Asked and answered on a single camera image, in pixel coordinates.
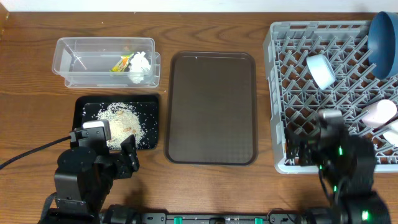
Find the pink cup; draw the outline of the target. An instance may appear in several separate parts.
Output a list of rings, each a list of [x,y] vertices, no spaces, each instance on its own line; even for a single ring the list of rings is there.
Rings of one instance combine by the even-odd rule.
[[[371,128],[378,128],[386,124],[397,113],[397,106],[391,100],[379,100],[362,110],[365,115],[362,122]]]

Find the yellow snack wrapper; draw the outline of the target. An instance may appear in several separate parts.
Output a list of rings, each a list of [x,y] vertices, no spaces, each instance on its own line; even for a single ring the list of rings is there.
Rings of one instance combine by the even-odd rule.
[[[134,52],[127,55],[122,55],[119,62],[109,71],[110,72],[124,72],[126,67],[129,65],[129,61],[134,55]]]

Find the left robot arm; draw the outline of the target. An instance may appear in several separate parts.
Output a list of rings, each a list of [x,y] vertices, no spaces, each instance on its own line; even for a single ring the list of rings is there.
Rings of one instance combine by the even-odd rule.
[[[45,200],[40,223],[140,224],[141,214],[123,205],[102,210],[117,179],[139,170],[136,140],[127,137],[119,153],[110,153],[103,137],[80,140],[58,157],[54,174],[56,191]]]

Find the dark blue plate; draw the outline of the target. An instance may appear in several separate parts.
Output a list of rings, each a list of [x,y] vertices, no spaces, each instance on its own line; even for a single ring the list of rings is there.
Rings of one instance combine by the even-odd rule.
[[[373,74],[378,79],[397,75],[397,13],[377,13],[368,33],[369,62],[376,65]]]

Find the light green cup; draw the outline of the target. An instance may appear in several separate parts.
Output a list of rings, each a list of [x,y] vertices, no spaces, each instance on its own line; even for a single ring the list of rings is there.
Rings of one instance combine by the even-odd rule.
[[[383,137],[386,141],[390,144],[397,147],[398,145],[398,132],[397,132],[398,120],[395,120],[389,123],[386,128],[388,129],[384,134]]]

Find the light blue bowl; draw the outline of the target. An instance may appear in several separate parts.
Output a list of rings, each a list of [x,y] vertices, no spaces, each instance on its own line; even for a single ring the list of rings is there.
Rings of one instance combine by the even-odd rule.
[[[311,76],[321,90],[326,90],[336,81],[333,68],[323,54],[307,57],[306,62]]]

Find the rice food scraps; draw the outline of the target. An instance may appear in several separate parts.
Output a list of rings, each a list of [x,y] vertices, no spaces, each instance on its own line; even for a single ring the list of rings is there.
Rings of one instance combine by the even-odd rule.
[[[100,103],[94,118],[109,121],[111,138],[107,141],[110,150],[120,150],[121,143],[134,136],[140,150],[154,149],[158,138],[156,103],[117,102]]]

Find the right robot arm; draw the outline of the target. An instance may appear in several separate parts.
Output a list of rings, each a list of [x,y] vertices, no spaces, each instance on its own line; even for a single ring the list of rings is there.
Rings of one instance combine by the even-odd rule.
[[[287,151],[298,156],[301,166],[315,165],[329,207],[309,208],[295,218],[296,223],[391,222],[387,205],[373,190],[376,157],[371,141],[348,132],[342,119],[319,119],[320,134],[299,136],[285,130]]]

